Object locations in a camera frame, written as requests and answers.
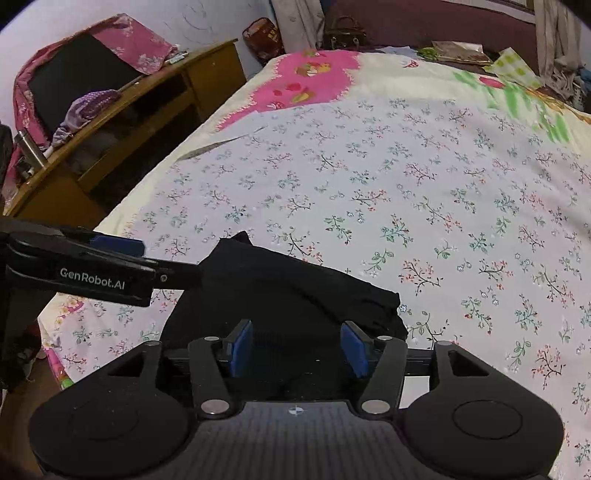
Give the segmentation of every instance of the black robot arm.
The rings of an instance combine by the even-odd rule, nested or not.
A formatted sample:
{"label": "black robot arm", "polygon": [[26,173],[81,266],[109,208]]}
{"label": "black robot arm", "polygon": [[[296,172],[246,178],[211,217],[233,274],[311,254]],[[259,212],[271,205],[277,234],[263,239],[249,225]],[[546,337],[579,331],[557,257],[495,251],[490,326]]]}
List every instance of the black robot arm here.
{"label": "black robot arm", "polygon": [[197,265],[143,254],[138,240],[0,218],[0,266],[10,285],[147,307],[155,288],[199,284]]}

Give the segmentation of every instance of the blue cloth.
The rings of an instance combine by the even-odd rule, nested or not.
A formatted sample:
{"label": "blue cloth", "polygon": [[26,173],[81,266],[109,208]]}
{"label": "blue cloth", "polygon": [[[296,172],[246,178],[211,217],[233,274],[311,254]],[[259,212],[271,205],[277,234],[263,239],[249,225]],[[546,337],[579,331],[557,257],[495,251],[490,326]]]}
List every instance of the blue cloth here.
{"label": "blue cloth", "polygon": [[404,55],[405,57],[415,60],[421,58],[417,55],[417,51],[413,50],[411,47],[384,47],[378,48],[378,51],[383,51],[384,53],[395,53],[396,55]]}

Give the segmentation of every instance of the beige curtain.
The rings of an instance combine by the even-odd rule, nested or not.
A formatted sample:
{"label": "beige curtain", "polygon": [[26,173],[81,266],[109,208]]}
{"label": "beige curtain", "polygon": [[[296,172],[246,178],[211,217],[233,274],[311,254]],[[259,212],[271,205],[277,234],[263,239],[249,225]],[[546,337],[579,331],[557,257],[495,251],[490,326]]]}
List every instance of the beige curtain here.
{"label": "beige curtain", "polygon": [[534,0],[540,76],[566,100],[581,66],[581,22],[557,0]]}
{"label": "beige curtain", "polygon": [[272,3],[285,51],[316,48],[324,29],[320,0],[272,0]]}

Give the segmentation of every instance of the wooden desk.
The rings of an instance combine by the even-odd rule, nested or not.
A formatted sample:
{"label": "wooden desk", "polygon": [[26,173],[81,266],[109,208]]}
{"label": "wooden desk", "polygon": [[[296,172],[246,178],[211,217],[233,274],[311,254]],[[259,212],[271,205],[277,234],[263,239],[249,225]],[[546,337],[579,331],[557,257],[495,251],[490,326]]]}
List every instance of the wooden desk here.
{"label": "wooden desk", "polygon": [[[194,51],[184,60],[125,89],[117,102],[56,150],[47,159],[47,165],[20,187],[5,215],[53,225],[96,227],[106,213],[88,193],[101,180],[189,106],[194,105],[199,119],[205,121],[244,85],[246,79],[235,41]],[[84,140],[148,92],[176,76],[182,78],[186,87],[181,94],[135,127],[82,176],[74,175],[66,160]]]}

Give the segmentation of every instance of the blue gripper pad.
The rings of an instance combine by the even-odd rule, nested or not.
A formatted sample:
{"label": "blue gripper pad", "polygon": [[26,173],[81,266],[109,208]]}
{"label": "blue gripper pad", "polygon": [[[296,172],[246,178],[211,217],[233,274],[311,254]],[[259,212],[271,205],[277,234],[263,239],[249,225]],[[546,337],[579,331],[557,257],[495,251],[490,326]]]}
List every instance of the blue gripper pad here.
{"label": "blue gripper pad", "polygon": [[346,324],[341,325],[340,328],[340,347],[357,378],[367,377],[369,375],[367,346]]}
{"label": "blue gripper pad", "polygon": [[242,375],[248,363],[252,350],[252,322],[248,322],[232,345],[232,359],[230,360],[230,376],[237,378]]}
{"label": "blue gripper pad", "polygon": [[146,250],[141,240],[111,235],[97,235],[90,240],[90,245],[99,250],[109,250],[132,257],[143,257]]}

